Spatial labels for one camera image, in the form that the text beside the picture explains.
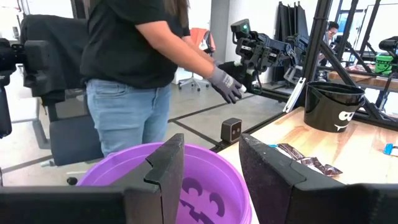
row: bucket rim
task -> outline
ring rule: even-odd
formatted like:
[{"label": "bucket rim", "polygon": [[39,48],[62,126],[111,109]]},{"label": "bucket rim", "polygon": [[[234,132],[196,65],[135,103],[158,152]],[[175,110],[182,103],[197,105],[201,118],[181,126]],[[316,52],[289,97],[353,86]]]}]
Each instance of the bucket rim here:
[{"label": "bucket rim", "polygon": [[[104,158],[103,160],[99,161],[99,163],[95,164],[93,167],[91,167],[85,174],[84,176],[79,180],[77,185],[81,185],[82,183],[85,182],[85,180],[96,170],[96,167],[99,167],[105,163],[107,163],[108,161],[110,161],[113,157],[118,156],[120,154],[126,153],[126,151],[130,151],[130,150],[135,150],[135,149],[139,149],[142,147],[146,147],[146,146],[161,146],[163,145],[164,142],[153,142],[153,143],[147,143],[147,144],[141,144],[139,146],[134,146],[134,147],[130,147],[127,149],[124,149],[122,151],[119,152],[115,152],[110,154],[108,157]],[[244,180],[243,176],[239,173],[239,171],[230,163],[228,162],[225,158],[223,158],[222,156],[220,156],[219,154],[209,150],[209,149],[205,149],[204,147],[200,147],[200,146],[196,146],[193,144],[185,144],[185,147],[190,147],[190,148],[194,148],[196,150],[199,150],[205,154],[208,155],[212,155],[215,156],[217,159],[221,160],[222,162],[224,162],[224,164],[230,168],[233,173],[235,174],[235,176],[238,178],[239,180],[239,186],[240,188],[243,190],[243,197],[244,197],[244,209],[242,211],[242,219],[240,220],[240,224],[246,224],[247,221],[252,220],[252,208],[251,208],[251,199],[250,199],[250,193],[249,193],[249,189],[246,185],[246,181]]]},{"label": "bucket rim", "polygon": [[339,95],[364,95],[365,91],[361,88],[355,87],[355,86],[349,86],[349,85],[344,85],[344,84],[339,84],[339,83],[329,83],[329,82],[309,82],[307,83],[308,87],[316,88],[316,86],[335,86],[335,87],[341,87],[341,88],[347,88],[347,90],[358,90],[360,93],[340,93],[340,92],[335,92],[335,91],[329,91],[329,90],[322,90],[317,88],[317,90],[325,92],[325,93],[337,93]]}]

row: person in background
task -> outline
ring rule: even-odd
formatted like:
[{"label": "person in background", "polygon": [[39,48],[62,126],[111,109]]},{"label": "person in background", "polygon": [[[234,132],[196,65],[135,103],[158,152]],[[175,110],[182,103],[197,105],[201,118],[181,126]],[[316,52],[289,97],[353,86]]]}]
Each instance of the person in background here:
[{"label": "person in background", "polygon": [[[323,37],[323,41],[326,44],[330,44],[330,41],[333,40],[333,37],[337,34],[339,29],[339,25],[337,22],[329,21],[328,23],[328,31],[326,32],[325,36]],[[320,53],[318,56],[318,61],[320,65],[326,65],[327,60],[325,59],[325,56]]]},{"label": "person in background", "polygon": [[228,103],[242,97],[241,84],[193,43],[187,0],[87,1],[80,69],[104,156],[164,140],[178,66],[207,79]]}]

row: black t-shirt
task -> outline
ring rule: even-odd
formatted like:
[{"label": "black t-shirt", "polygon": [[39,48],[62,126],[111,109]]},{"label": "black t-shirt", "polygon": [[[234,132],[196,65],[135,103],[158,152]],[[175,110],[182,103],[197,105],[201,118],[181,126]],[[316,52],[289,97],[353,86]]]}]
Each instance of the black t-shirt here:
[{"label": "black t-shirt", "polygon": [[84,76],[134,88],[160,88],[171,83],[177,65],[153,49],[135,27],[167,21],[175,35],[190,35],[188,27],[166,13],[164,0],[99,0],[91,9],[89,42],[80,68]]}]

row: blue object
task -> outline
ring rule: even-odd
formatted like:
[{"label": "blue object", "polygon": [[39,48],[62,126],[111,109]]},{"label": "blue object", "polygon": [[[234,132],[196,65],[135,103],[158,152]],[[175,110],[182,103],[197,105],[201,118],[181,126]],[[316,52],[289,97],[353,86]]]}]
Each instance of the blue object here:
[{"label": "blue object", "polygon": [[394,148],[393,144],[387,144],[384,148],[384,153],[387,155],[391,155],[392,149]]}]

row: sleeve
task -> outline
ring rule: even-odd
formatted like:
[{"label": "sleeve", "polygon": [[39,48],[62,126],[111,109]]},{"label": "sleeve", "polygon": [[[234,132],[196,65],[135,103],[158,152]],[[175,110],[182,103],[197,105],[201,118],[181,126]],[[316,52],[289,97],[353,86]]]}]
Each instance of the sleeve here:
[{"label": "sleeve", "polygon": [[106,0],[122,19],[135,25],[166,21],[164,0]]}]

